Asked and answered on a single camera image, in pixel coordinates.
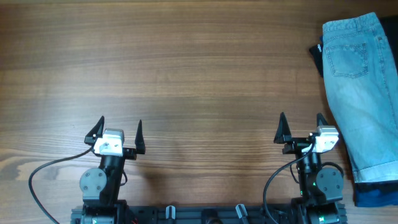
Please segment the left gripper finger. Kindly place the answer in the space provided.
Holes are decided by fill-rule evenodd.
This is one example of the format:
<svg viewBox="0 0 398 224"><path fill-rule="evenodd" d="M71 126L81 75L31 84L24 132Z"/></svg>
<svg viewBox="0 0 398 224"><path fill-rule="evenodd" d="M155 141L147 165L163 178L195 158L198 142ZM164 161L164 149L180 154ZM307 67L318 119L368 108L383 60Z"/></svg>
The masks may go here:
<svg viewBox="0 0 398 224"><path fill-rule="evenodd" d="M139 123L137 126L137 132L136 132L134 144L136 146L136 154L145 154L146 153L146 145L144 142L141 119L139 120Z"/></svg>
<svg viewBox="0 0 398 224"><path fill-rule="evenodd" d="M100 117L96 125L86 134L84 143L94 144L98 138L103 135L104 129L104 116Z"/></svg>

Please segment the light blue denim shorts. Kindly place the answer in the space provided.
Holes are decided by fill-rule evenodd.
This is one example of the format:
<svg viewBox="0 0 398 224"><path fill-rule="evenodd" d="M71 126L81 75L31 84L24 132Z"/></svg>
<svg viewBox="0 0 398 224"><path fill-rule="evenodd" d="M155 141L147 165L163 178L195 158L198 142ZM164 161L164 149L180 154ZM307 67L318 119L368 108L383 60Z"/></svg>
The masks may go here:
<svg viewBox="0 0 398 224"><path fill-rule="evenodd" d="M323 78L356 183L397 180L397 69L373 12L323 25Z"/></svg>

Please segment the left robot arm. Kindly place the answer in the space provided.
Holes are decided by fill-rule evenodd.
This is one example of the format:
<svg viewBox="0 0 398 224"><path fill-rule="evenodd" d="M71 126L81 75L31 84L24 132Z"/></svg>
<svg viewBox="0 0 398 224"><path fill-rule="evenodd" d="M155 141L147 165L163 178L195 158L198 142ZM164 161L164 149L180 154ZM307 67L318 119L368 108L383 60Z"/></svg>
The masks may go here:
<svg viewBox="0 0 398 224"><path fill-rule="evenodd" d="M84 143L100 157L97 168L88 169L80 178L83 207L71 215L71 223L137 223L135 214L125 200L118 199L120 187L126 176L127 160L135 161L137 155L146 153L142 121L138 123L134 147L124 146L122 129L105 128L104 117L86 134Z"/></svg>

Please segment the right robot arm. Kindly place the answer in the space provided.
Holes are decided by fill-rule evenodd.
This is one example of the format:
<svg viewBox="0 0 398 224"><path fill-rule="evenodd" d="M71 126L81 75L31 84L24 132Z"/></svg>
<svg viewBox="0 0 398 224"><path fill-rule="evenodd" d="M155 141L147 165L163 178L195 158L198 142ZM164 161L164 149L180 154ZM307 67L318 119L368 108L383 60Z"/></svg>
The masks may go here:
<svg viewBox="0 0 398 224"><path fill-rule="evenodd" d="M344 224L348 222L343 199L343 169L333 162L322 162L321 155L332 150L339 133L322 114L317 128L305 138L295 138L287 118L280 114L274 142L283 144L283 154L293 154L300 197L293 198L286 223Z"/></svg>

